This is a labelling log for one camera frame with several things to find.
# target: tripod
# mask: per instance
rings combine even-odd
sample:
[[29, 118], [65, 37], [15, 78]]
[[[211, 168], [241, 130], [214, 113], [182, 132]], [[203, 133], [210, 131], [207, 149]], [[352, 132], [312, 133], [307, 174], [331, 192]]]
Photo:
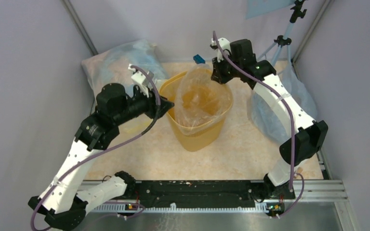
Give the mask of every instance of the tripod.
[[289, 38], [290, 32], [293, 29], [294, 23], [297, 21], [297, 18], [304, 18], [305, 13], [307, 12], [307, 9], [301, 11], [301, 8], [303, 6], [305, 0], [296, 0], [294, 2], [294, 5], [291, 10], [293, 11], [293, 14], [291, 15], [290, 18], [290, 23], [286, 28], [286, 31], [284, 32], [284, 35], [279, 35], [277, 36], [277, 39], [274, 40], [274, 43], [270, 45], [269, 48], [267, 48], [258, 58], [257, 60], [260, 60], [261, 58], [267, 59], [267, 53], [277, 44], [277, 50], [270, 61], [271, 65], [274, 66], [278, 60], [278, 57], [280, 56], [281, 50], [284, 46], [287, 46], [287, 57], [288, 57], [288, 62], [289, 65], [291, 65], [291, 49], [290, 49], [290, 44], [291, 44], [291, 38]]

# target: black clamp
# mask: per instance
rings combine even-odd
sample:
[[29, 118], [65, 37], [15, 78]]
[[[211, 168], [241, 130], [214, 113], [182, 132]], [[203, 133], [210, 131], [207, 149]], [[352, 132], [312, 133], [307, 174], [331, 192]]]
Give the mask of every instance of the black clamp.
[[283, 39], [282, 35], [277, 36], [277, 39], [274, 40], [279, 46], [285, 46], [291, 44], [291, 38]]
[[297, 21], [297, 18], [304, 18], [305, 13], [307, 12], [307, 9], [301, 11], [301, 8], [303, 7], [303, 3], [306, 0], [296, 0], [294, 2], [294, 5], [290, 10], [294, 10], [293, 14], [291, 15], [290, 22], [295, 23]]

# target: yellow trash can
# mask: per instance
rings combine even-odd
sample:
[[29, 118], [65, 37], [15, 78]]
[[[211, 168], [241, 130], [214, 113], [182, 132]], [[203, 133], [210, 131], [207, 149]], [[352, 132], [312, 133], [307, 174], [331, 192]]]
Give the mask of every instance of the yellow trash can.
[[[186, 72], [183, 72], [179, 75], [176, 75], [170, 79], [168, 79], [159, 90], [160, 95], [166, 97], [169, 101], [174, 102], [176, 91], [179, 87], [179, 84], [181, 83], [182, 77], [186, 75]], [[230, 92], [230, 88], [225, 85], [225, 89]], [[190, 135], [184, 135], [181, 130], [189, 130], [192, 131], [195, 128], [187, 128], [180, 124], [178, 124], [175, 121], [175, 112], [174, 108], [171, 108], [168, 113], [167, 117], [171, 124], [172, 130], [177, 137], [178, 141], [181, 143], [181, 145], [190, 152], [195, 152], [197, 150], [200, 150], [206, 146], [208, 146], [210, 143], [212, 143], [215, 139], [218, 138], [223, 124], [226, 119], [226, 114], [229, 112], [230, 108], [233, 105], [233, 97], [231, 99], [231, 104], [229, 105], [229, 108], [225, 110], [225, 112], [222, 114], [223, 119], [221, 119], [219, 122], [212, 124], [211, 122], [204, 123], [197, 127], [198, 132], [192, 133]]]

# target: blue plastic bag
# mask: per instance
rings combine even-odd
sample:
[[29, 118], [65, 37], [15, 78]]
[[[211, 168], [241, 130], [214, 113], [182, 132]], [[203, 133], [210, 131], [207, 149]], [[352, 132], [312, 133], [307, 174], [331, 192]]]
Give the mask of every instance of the blue plastic bag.
[[[315, 119], [317, 117], [316, 104], [304, 84], [297, 79], [291, 65], [287, 66], [283, 71], [281, 79], [283, 86], [293, 99], [304, 111]], [[264, 135], [275, 141], [278, 145], [283, 144], [291, 138], [287, 135], [276, 114], [260, 95], [253, 92], [249, 104], [251, 106], [248, 110], [250, 112], [249, 116]]]
[[132, 96], [133, 81], [132, 72], [128, 70], [129, 64], [153, 72], [157, 86], [161, 85], [158, 80], [168, 79], [168, 74], [154, 54], [154, 47], [144, 39], [122, 44], [81, 62], [94, 96], [108, 83], [122, 84]]

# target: white wall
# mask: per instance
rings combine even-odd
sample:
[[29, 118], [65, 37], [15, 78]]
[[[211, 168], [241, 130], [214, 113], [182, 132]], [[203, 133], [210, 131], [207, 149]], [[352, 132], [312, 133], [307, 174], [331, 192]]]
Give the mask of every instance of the white wall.
[[0, 231], [30, 230], [29, 198], [53, 179], [90, 111], [88, 57], [60, 1], [0, 0]]
[[336, 0], [298, 62], [330, 129], [324, 148], [362, 230], [370, 230], [370, 1]]
[[[189, 61], [199, 53], [214, 57], [209, 47], [212, 31], [230, 41], [250, 39], [260, 54], [289, 23], [290, 8], [246, 20], [246, 0], [72, 0], [94, 45], [100, 53], [137, 39], [158, 44], [162, 61]], [[304, 3], [308, 9], [298, 19], [290, 38], [295, 53], [324, 0]], [[281, 58], [287, 58], [284, 51]]]

